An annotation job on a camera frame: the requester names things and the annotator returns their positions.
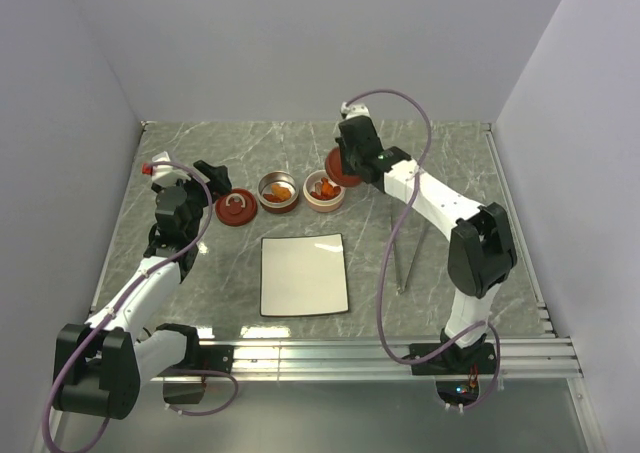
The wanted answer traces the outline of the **red lid with ring handle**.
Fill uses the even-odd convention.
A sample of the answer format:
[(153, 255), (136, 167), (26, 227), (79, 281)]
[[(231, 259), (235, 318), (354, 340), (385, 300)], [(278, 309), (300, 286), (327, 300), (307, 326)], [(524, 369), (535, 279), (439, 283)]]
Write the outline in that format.
[(215, 204), (218, 220), (230, 227), (250, 223), (257, 214), (258, 203), (254, 195), (246, 189), (234, 188), (229, 194), (219, 198)]

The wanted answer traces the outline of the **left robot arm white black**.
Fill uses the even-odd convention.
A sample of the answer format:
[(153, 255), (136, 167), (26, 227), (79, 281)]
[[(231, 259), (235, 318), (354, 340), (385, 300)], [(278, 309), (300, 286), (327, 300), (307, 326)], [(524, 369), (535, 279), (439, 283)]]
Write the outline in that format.
[(161, 154), (143, 171), (156, 194), (148, 245), (132, 278), (106, 306), (59, 332), (48, 399), (58, 411), (124, 419), (151, 379), (200, 367), (196, 328), (163, 324), (149, 338), (139, 336), (192, 269), (215, 202), (232, 190), (228, 169), (202, 160), (186, 167)]

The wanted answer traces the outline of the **orange fried chicken piece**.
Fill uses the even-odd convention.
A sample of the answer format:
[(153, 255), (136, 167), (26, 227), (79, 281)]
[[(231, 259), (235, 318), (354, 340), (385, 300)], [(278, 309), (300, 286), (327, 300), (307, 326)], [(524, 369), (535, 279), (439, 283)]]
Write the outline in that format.
[(281, 199), (281, 202), (286, 202), (286, 201), (288, 201), (288, 200), (291, 198), (292, 193), (291, 193), (291, 191), (290, 191), (287, 187), (282, 186), (282, 185), (280, 185), (280, 186), (284, 188), (284, 190), (283, 190), (280, 194), (274, 194), (274, 193), (272, 192), (272, 189), (271, 189), (271, 194), (274, 194), (274, 195), (276, 195), (277, 197), (279, 197), (279, 198)]

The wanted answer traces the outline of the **large orange drumstick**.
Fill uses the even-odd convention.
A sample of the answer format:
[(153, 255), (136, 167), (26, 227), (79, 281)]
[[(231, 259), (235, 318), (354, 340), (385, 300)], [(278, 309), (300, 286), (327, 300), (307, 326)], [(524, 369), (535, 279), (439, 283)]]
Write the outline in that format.
[(323, 177), (320, 181), (322, 183), (322, 201), (329, 201), (335, 198), (337, 195), (333, 193), (333, 185), (327, 177)]

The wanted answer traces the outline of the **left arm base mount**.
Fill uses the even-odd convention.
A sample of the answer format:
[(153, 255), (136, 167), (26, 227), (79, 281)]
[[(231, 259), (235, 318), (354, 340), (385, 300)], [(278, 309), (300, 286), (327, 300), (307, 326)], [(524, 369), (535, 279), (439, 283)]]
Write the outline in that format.
[[(231, 373), (234, 358), (232, 346), (202, 345), (197, 329), (192, 326), (164, 323), (156, 330), (179, 332), (187, 338), (185, 359), (174, 366), (174, 369)], [(198, 405), (204, 399), (206, 386), (207, 376), (201, 376), (198, 383), (165, 383), (163, 398), (170, 406)]]

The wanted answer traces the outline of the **metal tongs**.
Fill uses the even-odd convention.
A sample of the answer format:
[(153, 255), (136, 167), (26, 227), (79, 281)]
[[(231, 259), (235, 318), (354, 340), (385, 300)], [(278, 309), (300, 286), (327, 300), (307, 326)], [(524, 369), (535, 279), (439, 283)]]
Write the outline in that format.
[(417, 213), (410, 213), (393, 241), (392, 253), (397, 295), (402, 295), (409, 290), (429, 227), (427, 220)]

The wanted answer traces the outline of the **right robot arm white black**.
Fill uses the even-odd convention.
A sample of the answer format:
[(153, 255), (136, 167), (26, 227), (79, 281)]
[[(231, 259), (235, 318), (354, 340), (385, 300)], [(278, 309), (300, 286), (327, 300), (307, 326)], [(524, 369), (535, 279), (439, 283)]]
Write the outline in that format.
[(456, 192), (402, 149), (385, 149), (362, 110), (342, 115), (336, 143), (343, 173), (405, 204), (399, 224), (414, 211), (448, 241), (447, 272), (455, 291), (440, 357), (448, 370), (465, 371), (476, 359), (474, 347), (484, 340), (494, 298), (517, 264), (506, 210)]

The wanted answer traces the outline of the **red lid with white tab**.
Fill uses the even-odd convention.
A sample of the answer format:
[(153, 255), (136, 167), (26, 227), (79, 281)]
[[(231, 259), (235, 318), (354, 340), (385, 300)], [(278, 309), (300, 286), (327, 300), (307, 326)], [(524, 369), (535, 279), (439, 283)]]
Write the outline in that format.
[(338, 186), (352, 188), (362, 183), (355, 175), (345, 174), (342, 170), (340, 148), (334, 147), (325, 159), (325, 171), (328, 177)]

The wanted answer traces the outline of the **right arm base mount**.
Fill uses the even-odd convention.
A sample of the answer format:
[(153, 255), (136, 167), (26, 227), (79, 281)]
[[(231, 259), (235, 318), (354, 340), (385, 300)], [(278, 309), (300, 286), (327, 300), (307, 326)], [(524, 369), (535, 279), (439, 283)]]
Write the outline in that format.
[(414, 376), (490, 375), (496, 371), (497, 360), (494, 345), (478, 340), (467, 348), (453, 345), (428, 362), (413, 365), (411, 372)]

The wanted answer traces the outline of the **dark red curved sausage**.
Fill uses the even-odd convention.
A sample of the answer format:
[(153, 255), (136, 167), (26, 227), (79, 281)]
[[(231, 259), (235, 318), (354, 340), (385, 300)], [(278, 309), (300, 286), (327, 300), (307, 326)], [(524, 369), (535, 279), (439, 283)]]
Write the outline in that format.
[(264, 194), (262, 196), (262, 198), (267, 201), (267, 202), (271, 202), (271, 203), (280, 203), (281, 199), (279, 197), (277, 197), (274, 194)]

